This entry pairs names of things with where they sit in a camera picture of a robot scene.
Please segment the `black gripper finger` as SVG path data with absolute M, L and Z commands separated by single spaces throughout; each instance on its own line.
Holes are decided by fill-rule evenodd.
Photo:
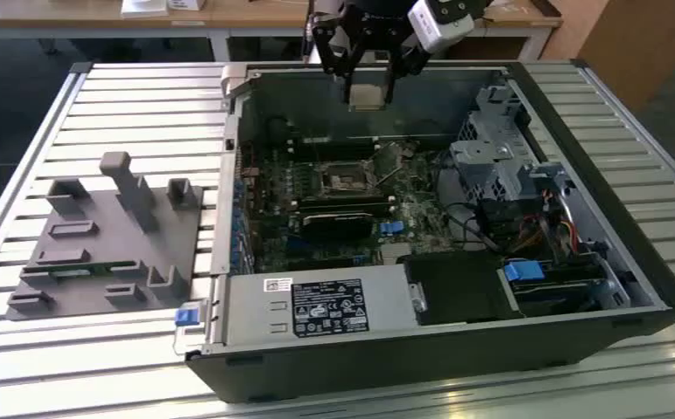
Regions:
M 348 103 L 356 64 L 352 60 L 350 37 L 338 17 L 314 18 L 313 41 L 324 72 L 342 79 L 342 102 Z
M 394 86 L 398 79 L 408 75 L 417 75 L 430 58 L 417 35 L 410 35 L 404 41 L 388 48 L 388 69 L 385 72 L 384 100 L 390 103 L 394 96 Z

